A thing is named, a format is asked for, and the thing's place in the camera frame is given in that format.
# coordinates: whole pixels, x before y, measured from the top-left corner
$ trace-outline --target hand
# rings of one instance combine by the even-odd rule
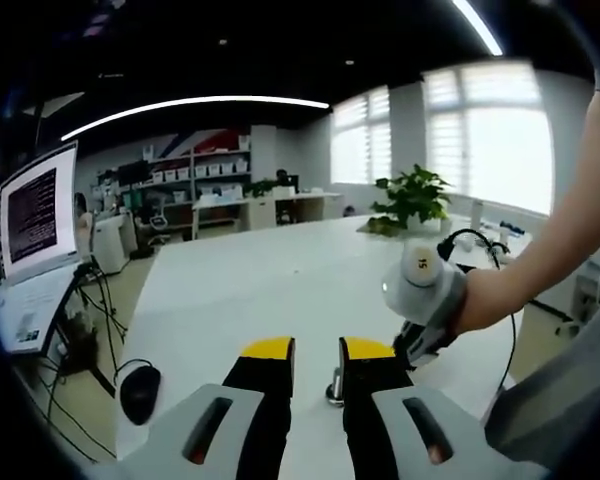
[[[523,306],[524,301],[517,298],[506,270],[471,270],[467,273],[466,298],[455,333],[490,327]]]

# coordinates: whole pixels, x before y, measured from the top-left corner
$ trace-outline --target potted plant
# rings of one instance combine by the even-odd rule
[[[369,219],[368,230],[396,236],[429,220],[446,219],[445,207],[451,203],[444,193],[447,185],[437,173],[417,164],[409,174],[402,172],[397,178],[376,180],[376,187],[386,192],[388,201],[371,205],[371,210],[384,215]]]
[[[277,180],[265,178],[257,182],[249,183],[244,187],[244,195],[253,198],[264,197],[267,193],[273,190],[273,187],[278,185]]]

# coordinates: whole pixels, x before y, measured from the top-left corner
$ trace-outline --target curved led light strip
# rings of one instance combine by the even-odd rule
[[[300,105],[303,107],[313,108],[329,108],[329,104],[322,102],[312,102],[310,100],[297,100],[295,98],[283,98],[283,97],[265,97],[258,95],[217,95],[214,97],[195,97],[195,98],[183,98],[181,100],[171,100],[168,102],[153,103],[151,105],[145,105],[144,107],[132,108],[131,110],[125,110],[124,112],[109,115],[108,117],[101,118],[95,122],[91,122],[84,127],[75,129],[73,132],[69,132],[64,135],[60,140],[63,142],[71,137],[90,130],[98,125],[102,125],[113,120],[117,120],[122,117],[134,115],[136,113],[148,112],[149,110],[157,110],[158,108],[165,107],[176,107],[178,105],[192,105],[194,103],[212,103],[212,102],[268,102],[268,103],[284,103],[287,105]]]
[[[494,38],[493,34],[484,23],[484,20],[480,18],[475,9],[469,4],[467,0],[451,0],[458,10],[464,15],[467,21],[471,24],[473,29],[476,31],[480,38],[484,42],[485,46],[491,52],[494,57],[502,55],[502,48],[498,45],[498,42]]]

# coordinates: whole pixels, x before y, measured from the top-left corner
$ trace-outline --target black ceiling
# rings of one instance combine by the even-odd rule
[[[67,3],[76,8],[68,10]],[[528,1],[472,3],[507,56],[591,78],[586,56],[553,12]],[[118,10],[107,2],[64,4],[63,15],[54,17],[60,33],[36,51],[18,111],[86,93],[42,121],[41,148],[86,123],[149,103],[254,94],[333,105],[377,85],[414,82],[423,71],[487,57],[451,0],[127,0]],[[84,37],[102,12],[107,12],[102,32]],[[228,43],[221,46],[220,39]],[[257,123],[297,128],[322,115],[306,107],[254,103],[181,106],[113,121],[78,138],[84,155],[199,128]],[[12,150],[31,149],[35,125],[31,116],[16,115]]]

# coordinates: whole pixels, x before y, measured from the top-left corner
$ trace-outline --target white desk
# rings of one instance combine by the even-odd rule
[[[130,213],[96,221],[93,254],[106,274],[118,273],[138,249],[133,216]]]
[[[298,222],[315,222],[342,217],[343,196],[339,193],[298,193],[288,197],[264,196],[233,200],[221,204],[193,205],[192,237],[195,239],[200,227],[200,211],[212,208],[239,207],[237,231],[263,230],[276,227],[276,203],[294,201],[297,205]]]
[[[403,319],[382,299],[381,278],[402,253],[399,241],[358,233],[368,217],[292,225],[163,247],[145,282],[121,364],[150,360],[163,374],[153,419],[205,383],[221,383],[249,343],[296,338],[292,424],[280,478],[354,478],[342,412],[324,397],[344,335],[390,344]],[[457,221],[454,228],[467,226]],[[520,253],[528,239],[512,239]],[[452,260],[488,268],[485,251],[459,248]],[[518,327],[522,312],[516,314]],[[477,418],[487,412],[507,366],[510,322],[463,335],[418,370]],[[121,372],[121,379],[133,367]],[[116,402],[116,452],[142,445]]]

